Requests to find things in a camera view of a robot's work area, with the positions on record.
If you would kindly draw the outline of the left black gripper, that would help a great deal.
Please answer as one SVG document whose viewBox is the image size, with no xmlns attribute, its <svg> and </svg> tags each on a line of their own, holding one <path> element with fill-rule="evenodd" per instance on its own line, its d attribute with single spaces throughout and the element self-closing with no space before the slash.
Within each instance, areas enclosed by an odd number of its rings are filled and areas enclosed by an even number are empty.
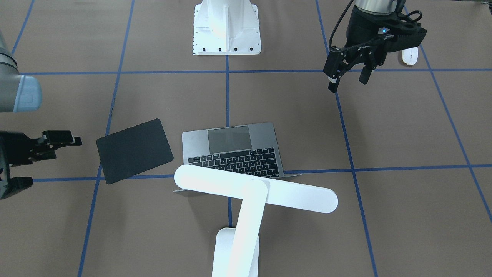
<svg viewBox="0 0 492 277">
<path fill-rule="evenodd" d="M 384 35 L 388 29 L 380 23 L 391 13 L 376 13 L 353 8 L 346 30 L 346 44 L 339 48 L 330 45 L 330 53 L 323 68 L 329 78 L 328 89 L 337 93 L 340 79 L 355 65 L 363 64 L 359 82 L 366 85 L 373 70 L 384 63 L 387 53 L 383 50 Z"/>
</svg>

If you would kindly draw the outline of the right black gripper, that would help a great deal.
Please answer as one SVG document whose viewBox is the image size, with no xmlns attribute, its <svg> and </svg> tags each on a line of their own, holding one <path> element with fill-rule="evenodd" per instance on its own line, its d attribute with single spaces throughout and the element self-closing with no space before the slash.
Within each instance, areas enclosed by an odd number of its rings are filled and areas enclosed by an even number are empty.
<svg viewBox="0 0 492 277">
<path fill-rule="evenodd" d="M 81 137 L 72 135 L 71 131 L 43 131 L 42 137 L 30 138 L 19 132 L 0 132 L 1 165 L 20 166 L 31 165 L 41 160 L 56 159 L 54 150 L 39 152 L 42 142 L 47 145 L 82 146 Z"/>
</svg>

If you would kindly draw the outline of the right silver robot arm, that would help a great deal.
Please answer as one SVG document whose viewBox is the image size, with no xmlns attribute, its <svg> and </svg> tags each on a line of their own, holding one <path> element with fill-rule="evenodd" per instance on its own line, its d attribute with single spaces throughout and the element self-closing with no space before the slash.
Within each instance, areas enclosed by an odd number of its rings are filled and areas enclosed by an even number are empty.
<svg viewBox="0 0 492 277">
<path fill-rule="evenodd" d="M 20 74 L 17 61 L 0 36 L 0 111 L 2 113 L 34 112 L 42 103 L 39 81 Z M 41 160 L 56 159 L 55 151 L 62 147 L 79 147 L 81 137 L 71 131 L 43 131 L 40 137 L 30 138 L 24 133 L 1 131 L 2 159 L 7 165 L 30 165 Z"/>
</svg>

